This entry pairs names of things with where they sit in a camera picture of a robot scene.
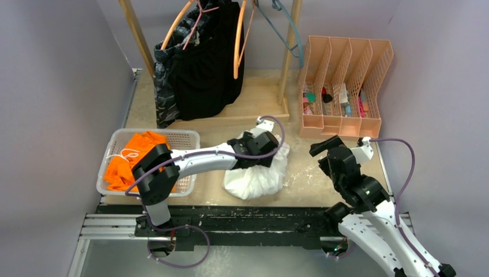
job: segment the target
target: pink hanger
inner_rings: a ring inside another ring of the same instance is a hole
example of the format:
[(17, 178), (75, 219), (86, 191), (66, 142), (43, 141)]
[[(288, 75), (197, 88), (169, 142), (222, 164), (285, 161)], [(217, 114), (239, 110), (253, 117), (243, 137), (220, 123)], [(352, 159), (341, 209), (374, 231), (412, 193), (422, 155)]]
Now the pink hanger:
[(183, 46), (183, 49), (185, 50), (185, 48), (187, 48), (187, 44), (189, 43), (190, 39), (192, 38), (192, 35), (194, 34), (195, 32), (195, 28), (197, 27), (197, 24), (198, 22), (200, 21), (200, 18), (202, 17), (202, 14), (203, 13), (206, 13), (206, 12), (210, 12), (210, 11), (213, 11), (213, 10), (217, 10), (219, 7), (216, 7), (216, 8), (212, 8), (212, 9), (208, 9), (208, 10), (204, 10), (202, 8), (202, 5), (200, 5), (200, 0), (197, 0), (197, 4), (199, 6), (199, 10), (200, 10), (200, 13), (199, 13), (199, 16), (197, 17), (197, 20), (195, 21), (195, 24), (194, 24), (194, 28), (192, 28), (192, 31), (190, 32), (190, 36), (189, 38), (187, 39), (187, 41), (185, 42), (185, 45)]

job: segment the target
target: blue hanger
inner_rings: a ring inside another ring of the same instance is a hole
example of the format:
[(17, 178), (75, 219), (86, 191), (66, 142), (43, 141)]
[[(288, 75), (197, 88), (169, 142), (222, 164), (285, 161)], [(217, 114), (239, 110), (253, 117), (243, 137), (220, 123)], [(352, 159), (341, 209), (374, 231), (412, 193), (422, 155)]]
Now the blue hanger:
[[(297, 31), (297, 27), (295, 26), (294, 21), (290, 17), (290, 14), (287, 11), (287, 9), (284, 7), (284, 5), (282, 5), (282, 3), (280, 2), (280, 0), (272, 0), (272, 8), (274, 8), (274, 9), (276, 9), (278, 11), (283, 10), (283, 12), (285, 13), (285, 16), (286, 16), (287, 20), (289, 21), (290, 26), (292, 27), (292, 30), (294, 31), (294, 35), (295, 35), (295, 39), (297, 40), (297, 44), (294, 45), (294, 46), (292, 46), (292, 47), (287, 44), (287, 41), (279, 33), (279, 30), (277, 30), (277, 28), (273, 25), (272, 21), (270, 21), (270, 19), (266, 15), (265, 11), (263, 11), (261, 9), (261, 7), (260, 7), (260, 5), (258, 3), (258, 0), (255, 0), (255, 5), (258, 8), (258, 10), (260, 10), (260, 12), (263, 14), (263, 17), (268, 21), (268, 24), (270, 24), (270, 26), (272, 26), (272, 28), (275, 31), (275, 33), (277, 33), (277, 35), (279, 36), (279, 38), (282, 40), (282, 42), (285, 44), (285, 46), (292, 53), (292, 55), (294, 57), (296, 57), (296, 58), (299, 58), (299, 65), (302, 68), (304, 66), (304, 49), (302, 49), (302, 42), (300, 41), (300, 36), (299, 36), (299, 32)], [(297, 54), (294, 53), (294, 49), (296, 49), (296, 48), (298, 49), (298, 52), (299, 52)]]

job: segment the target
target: pink organizer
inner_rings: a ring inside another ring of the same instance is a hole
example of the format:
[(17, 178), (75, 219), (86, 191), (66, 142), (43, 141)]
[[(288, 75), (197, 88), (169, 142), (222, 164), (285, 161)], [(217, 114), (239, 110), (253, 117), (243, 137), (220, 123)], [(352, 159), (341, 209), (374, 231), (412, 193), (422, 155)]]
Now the pink organizer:
[[(377, 93), (393, 57), (394, 51), (388, 40), (309, 36), (304, 67), (298, 78), (302, 123), (299, 137), (326, 139), (335, 134), (346, 140), (378, 137), (382, 120)], [(348, 91), (350, 117), (340, 104), (343, 83)], [(328, 104), (321, 100), (323, 87), (333, 96), (333, 101)], [(362, 108), (364, 117), (358, 100), (360, 90), (367, 102), (364, 104), (366, 109)], [(316, 101), (310, 103), (313, 114), (303, 112), (305, 92), (316, 96)]]

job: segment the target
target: robotic arm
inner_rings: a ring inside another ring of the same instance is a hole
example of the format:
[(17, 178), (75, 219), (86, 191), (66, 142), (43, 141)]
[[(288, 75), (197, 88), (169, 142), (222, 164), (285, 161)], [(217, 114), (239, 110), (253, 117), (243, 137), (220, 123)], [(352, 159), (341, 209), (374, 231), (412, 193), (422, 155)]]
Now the robotic arm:
[[(135, 179), (146, 175), (137, 187), (152, 224), (158, 227), (170, 220), (168, 196), (181, 178), (213, 170), (246, 169), (255, 165), (270, 167), (273, 155), (267, 154), (279, 146), (271, 133), (273, 125), (272, 121), (260, 119), (255, 128), (238, 139), (209, 148), (181, 151), (159, 144), (151, 149), (133, 167), (133, 175)], [(147, 173), (163, 162), (168, 162), (164, 169)]]
[[(358, 147), (347, 148), (338, 136), (311, 145), (311, 156), (328, 150), (319, 160), (321, 170), (333, 181), (333, 186), (352, 207), (339, 202), (326, 211), (338, 231), (361, 247), (391, 277), (453, 277), (449, 264), (441, 264), (426, 251), (400, 219), (396, 224), (395, 206), (382, 185), (360, 173), (360, 164), (373, 157), (370, 138), (358, 141)], [(362, 214), (378, 230), (379, 237), (363, 226), (356, 214)], [(407, 239), (401, 235), (401, 229)], [(425, 264), (414, 249), (428, 261)]]

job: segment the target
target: wooden pole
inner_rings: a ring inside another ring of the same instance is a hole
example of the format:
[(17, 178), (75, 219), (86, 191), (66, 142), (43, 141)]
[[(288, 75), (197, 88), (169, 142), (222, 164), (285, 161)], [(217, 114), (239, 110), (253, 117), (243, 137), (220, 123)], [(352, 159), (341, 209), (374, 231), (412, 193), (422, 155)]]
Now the wooden pole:
[(119, 0), (119, 4), (121, 5), (122, 11), (126, 16), (127, 23), (129, 24), (129, 28), (131, 28), (144, 63), (148, 68), (149, 75), (151, 75), (151, 78), (154, 80), (153, 66), (155, 62), (153, 61), (153, 57), (151, 56), (151, 52), (149, 51), (148, 44), (146, 43), (146, 39), (144, 38), (144, 35), (142, 33), (142, 29), (139, 25), (136, 13), (134, 12), (131, 0)]
[[(301, 7), (302, 7), (302, 0), (294, 0), (294, 2), (292, 3), (291, 17), (296, 27), (298, 26), (299, 23)], [(289, 31), (287, 33), (287, 44), (291, 46), (294, 44), (294, 42), (295, 42), (294, 30), (289, 25)], [(282, 64), (282, 72), (280, 74), (280, 81), (279, 81), (279, 105), (282, 105), (282, 102), (284, 100), (285, 86), (287, 85), (287, 76), (289, 73), (291, 57), (292, 54), (290, 53), (289, 49), (285, 47), (284, 62)]]

